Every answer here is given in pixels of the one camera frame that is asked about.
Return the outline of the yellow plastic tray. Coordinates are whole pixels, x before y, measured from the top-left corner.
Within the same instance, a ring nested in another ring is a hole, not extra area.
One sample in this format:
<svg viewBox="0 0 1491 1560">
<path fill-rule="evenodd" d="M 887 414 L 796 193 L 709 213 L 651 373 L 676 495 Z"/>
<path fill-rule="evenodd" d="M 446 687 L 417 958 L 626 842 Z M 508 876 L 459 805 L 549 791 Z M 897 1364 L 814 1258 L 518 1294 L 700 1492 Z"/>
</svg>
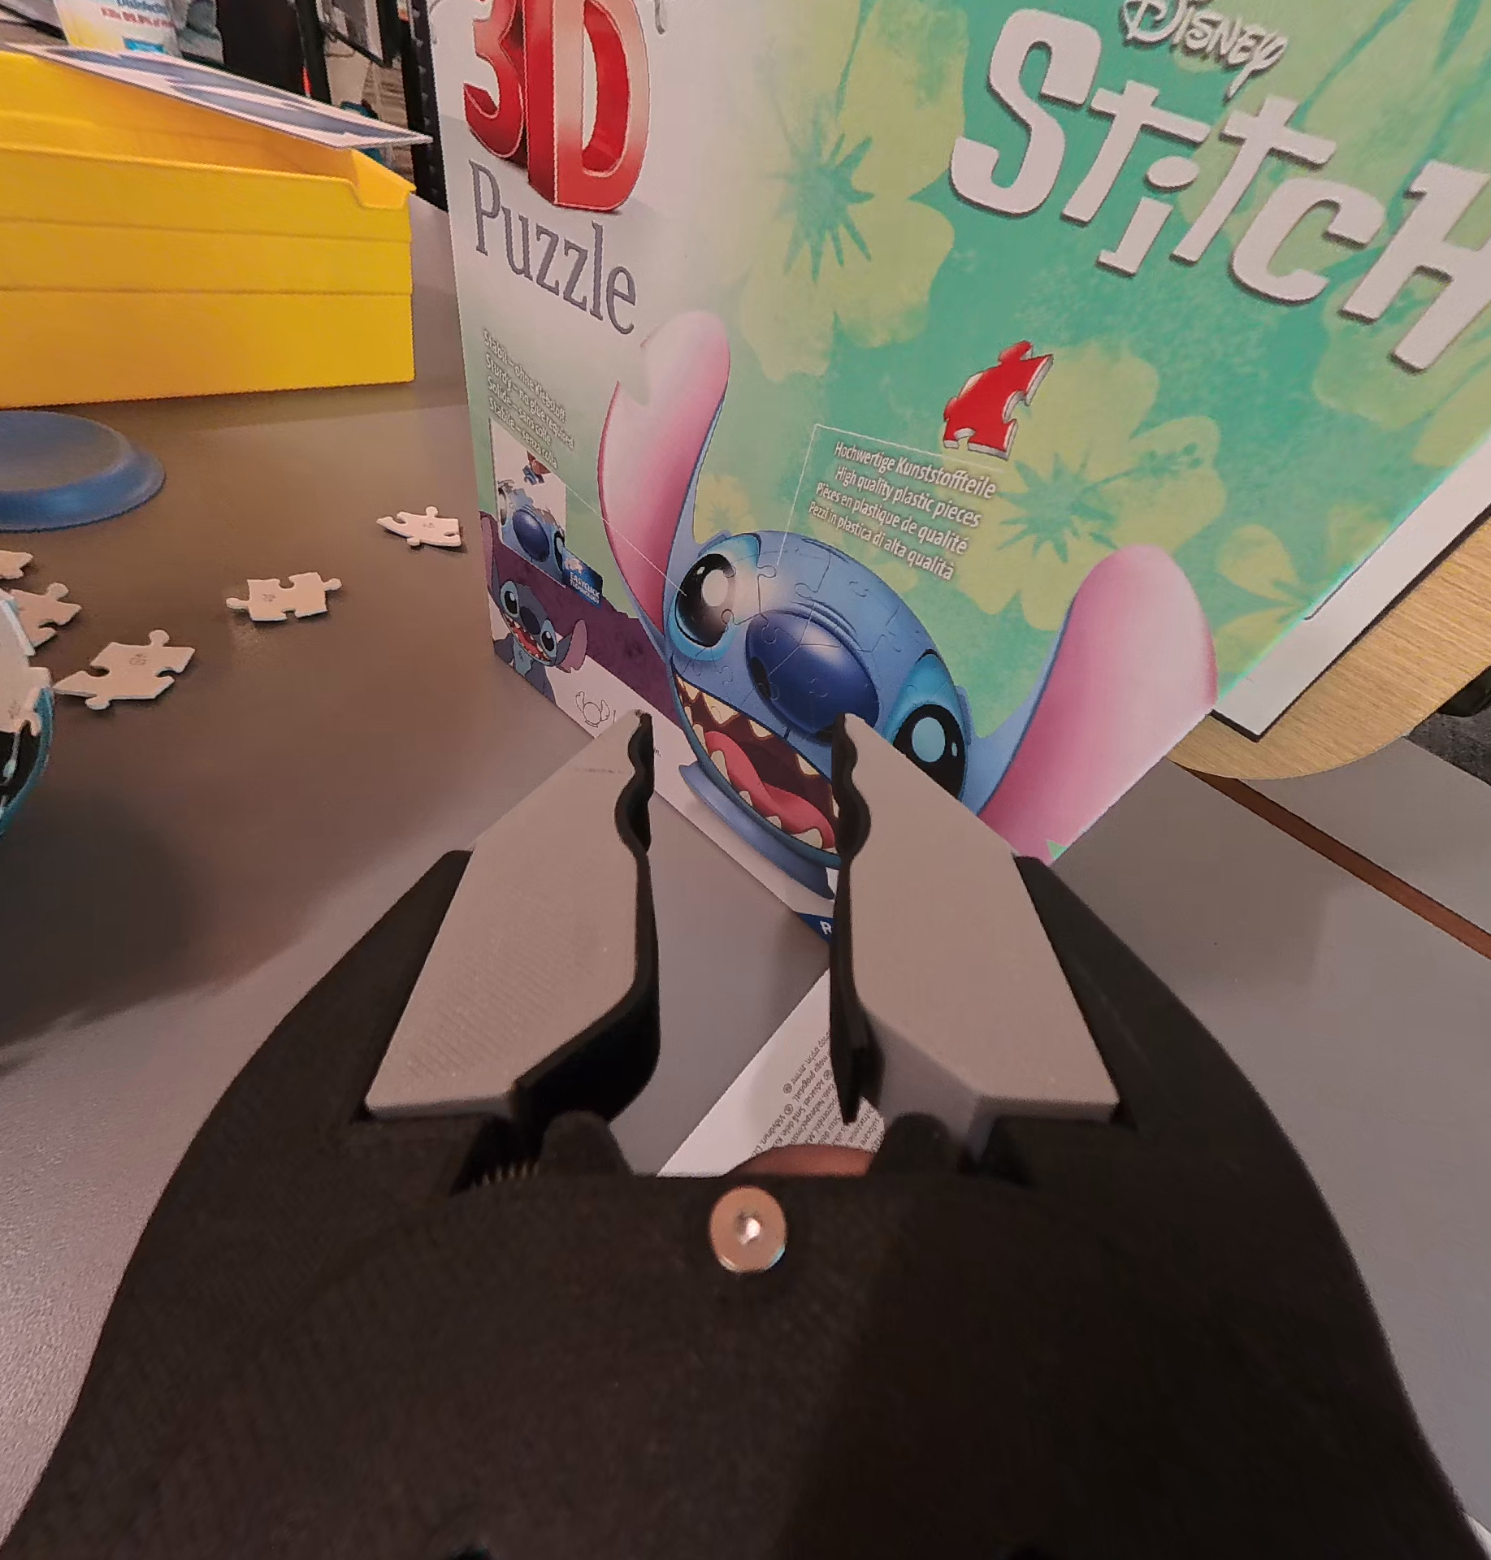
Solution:
<svg viewBox="0 0 1491 1560">
<path fill-rule="evenodd" d="M 308 174 L 343 180 L 367 209 L 397 209 L 411 185 L 353 149 L 320 147 L 285 131 L 246 125 L 202 108 L 155 122 L 128 122 L 0 108 L 0 149 L 61 156 L 64 162 L 132 164 L 148 170 Z"/>
<path fill-rule="evenodd" d="M 0 290 L 0 406 L 407 381 L 407 294 Z"/>
<path fill-rule="evenodd" d="M 0 220 L 0 290 L 405 294 L 409 240 Z"/>
</svg>

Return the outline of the blue white paper leaflet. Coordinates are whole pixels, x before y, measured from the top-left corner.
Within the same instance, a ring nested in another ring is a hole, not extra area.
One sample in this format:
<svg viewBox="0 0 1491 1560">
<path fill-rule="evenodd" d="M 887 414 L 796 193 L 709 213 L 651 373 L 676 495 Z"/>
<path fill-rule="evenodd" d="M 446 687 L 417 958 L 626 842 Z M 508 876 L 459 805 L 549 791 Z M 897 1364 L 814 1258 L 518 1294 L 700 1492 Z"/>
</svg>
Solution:
<svg viewBox="0 0 1491 1560">
<path fill-rule="evenodd" d="M 171 100 L 208 106 L 246 124 L 291 133 L 336 149 L 425 145 L 434 137 L 403 125 L 262 85 L 163 52 L 103 52 L 78 46 L 14 44 L 35 58 L 80 69 L 113 83 L 159 93 Z"/>
</svg>

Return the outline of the blue round ball stand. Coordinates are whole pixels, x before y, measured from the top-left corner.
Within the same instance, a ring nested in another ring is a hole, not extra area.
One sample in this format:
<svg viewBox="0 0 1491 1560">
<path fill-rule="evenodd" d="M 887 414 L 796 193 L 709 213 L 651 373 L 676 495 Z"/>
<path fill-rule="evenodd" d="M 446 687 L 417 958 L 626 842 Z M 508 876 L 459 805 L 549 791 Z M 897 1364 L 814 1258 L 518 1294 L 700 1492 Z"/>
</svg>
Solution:
<svg viewBox="0 0 1491 1560">
<path fill-rule="evenodd" d="M 0 410 L 0 532 L 84 526 L 157 495 L 163 464 L 103 422 Z"/>
</svg>

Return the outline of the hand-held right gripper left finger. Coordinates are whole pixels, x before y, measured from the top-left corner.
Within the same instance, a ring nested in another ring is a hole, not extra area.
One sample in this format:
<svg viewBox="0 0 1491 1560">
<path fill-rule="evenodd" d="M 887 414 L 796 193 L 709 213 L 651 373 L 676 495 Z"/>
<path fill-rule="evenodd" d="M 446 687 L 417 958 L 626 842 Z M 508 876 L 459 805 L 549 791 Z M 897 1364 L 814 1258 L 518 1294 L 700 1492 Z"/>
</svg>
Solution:
<svg viewBox="0 0 1491 1560">
<path fill-rule="evenodd" d="M 653 720 L 630 712 L 488 828 L 367 1095 L 380 1118 L 614 1120 L 659 1054 Z"/>
</svg>

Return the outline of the light wooden panel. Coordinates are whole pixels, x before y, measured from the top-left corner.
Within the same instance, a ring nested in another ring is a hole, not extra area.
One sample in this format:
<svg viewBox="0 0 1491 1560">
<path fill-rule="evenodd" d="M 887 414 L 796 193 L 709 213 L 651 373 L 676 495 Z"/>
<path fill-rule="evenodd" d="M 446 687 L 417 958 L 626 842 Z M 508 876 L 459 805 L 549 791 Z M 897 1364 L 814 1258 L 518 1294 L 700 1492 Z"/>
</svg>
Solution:
<svg viewBox="0 0 1491 1560">
<path fill-rule="evenodd" d="M 1261 737 L 1207 718 L 1170 753 L 1188 770 L 1294 778 L 1414 729 L 1491 664 L 1491 513 Z"/>
</svg>

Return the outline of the green cartoon puzzle box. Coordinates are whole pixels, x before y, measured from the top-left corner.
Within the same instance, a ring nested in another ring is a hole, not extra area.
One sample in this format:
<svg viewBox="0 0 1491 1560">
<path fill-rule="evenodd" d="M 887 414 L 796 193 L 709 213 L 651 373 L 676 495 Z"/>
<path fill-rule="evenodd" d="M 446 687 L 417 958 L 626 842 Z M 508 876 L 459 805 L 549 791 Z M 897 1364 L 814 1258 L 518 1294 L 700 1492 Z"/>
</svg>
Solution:
<svg viewBox="0 0 1491 1560">
<path fill-rule="evenodd" d="M 430 4 L 492 648 L 833 934 L 843 716 L 1054 861 L 1491 505 L 1491 4 Z"/>
</svg>

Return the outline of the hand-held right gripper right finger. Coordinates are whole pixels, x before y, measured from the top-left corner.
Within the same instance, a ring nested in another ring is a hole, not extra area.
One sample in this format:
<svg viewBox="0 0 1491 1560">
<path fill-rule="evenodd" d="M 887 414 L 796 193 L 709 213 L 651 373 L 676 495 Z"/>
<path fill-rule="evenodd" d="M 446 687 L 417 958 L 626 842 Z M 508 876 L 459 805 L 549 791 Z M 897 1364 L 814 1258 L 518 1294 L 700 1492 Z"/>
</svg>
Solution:
<svg viewBox="0 0 1491 1560">
<path fill-rule="evenodd" d="M 1108 1120 L 1118 1089 L 1015 855 L 878 731 L 833 739 L 829 1054 L 845 1120 Z"/>
</svg>

